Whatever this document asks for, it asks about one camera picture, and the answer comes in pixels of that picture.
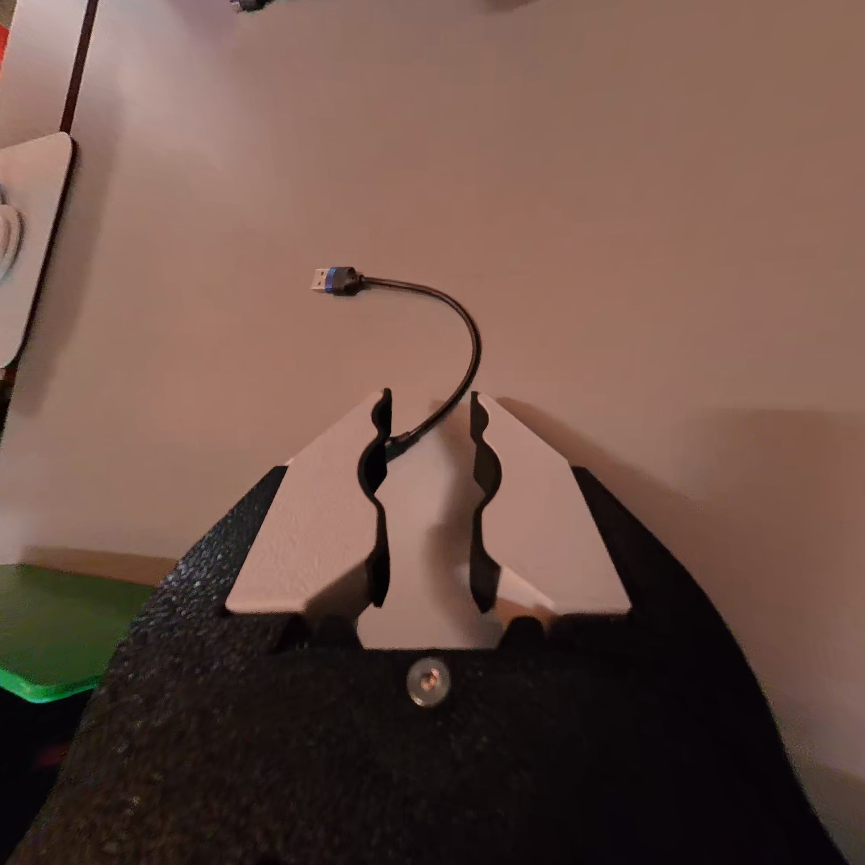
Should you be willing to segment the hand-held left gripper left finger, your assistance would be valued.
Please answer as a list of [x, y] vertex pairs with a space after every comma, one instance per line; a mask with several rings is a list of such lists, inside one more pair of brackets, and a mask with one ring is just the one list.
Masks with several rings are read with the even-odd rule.
[[286, 462], [228, 594], [232, 614], [330, 615], [380, 608], [390, 585], [387, 475], [392, 394], [373, 392]]

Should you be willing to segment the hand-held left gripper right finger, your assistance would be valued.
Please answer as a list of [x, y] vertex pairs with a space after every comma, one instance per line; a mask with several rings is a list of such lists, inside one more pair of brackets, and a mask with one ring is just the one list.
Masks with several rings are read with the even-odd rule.
[[625, 592], [568, 460], [491, 396], [473, 392], [470, 593], [507, 624], [530, 616], [625, 616]]

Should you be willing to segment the green storage bin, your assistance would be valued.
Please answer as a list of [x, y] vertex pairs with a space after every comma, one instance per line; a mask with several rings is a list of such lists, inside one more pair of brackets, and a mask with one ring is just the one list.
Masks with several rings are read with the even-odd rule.
[[2, 690], [32, 704], [92, 690], [153, 592], [110, 578], [2, 565]]

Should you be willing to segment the black cable blue usb plug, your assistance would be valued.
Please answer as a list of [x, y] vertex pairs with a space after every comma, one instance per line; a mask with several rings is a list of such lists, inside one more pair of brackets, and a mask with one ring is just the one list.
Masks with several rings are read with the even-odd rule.
[[450, 294], [437, 288], [412, 282], [367, 276], [361, 274], [353, 266], [336, 265], [319, 268], [313, 275], [310, 288], [313, 291], [332, 297], [355, 297], [363, 291], [377, 290], [430, 298], [454, 311], [469, 333], [470, 362], [460, 383], [448, 399], [420, 424], [411, 430], [396, 436], [391, 435], [388, 438], [385, 445], [385, 453], [386, 460], [390, 463], [416, 446], [427, 434], [443, 423], [457, 408], [463, 398], [469, 394], [482, 359], [483, 343], [481, 330], [474, 317], [470, 314], [470, 311], [460, 301], [451, 297]]

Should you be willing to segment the wooden document stand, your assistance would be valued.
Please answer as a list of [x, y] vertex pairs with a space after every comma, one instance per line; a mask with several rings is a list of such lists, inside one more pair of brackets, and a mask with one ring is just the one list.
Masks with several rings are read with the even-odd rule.
[[1, 151], [1, 367], [23, 346], [73, 160], [66, 132]]

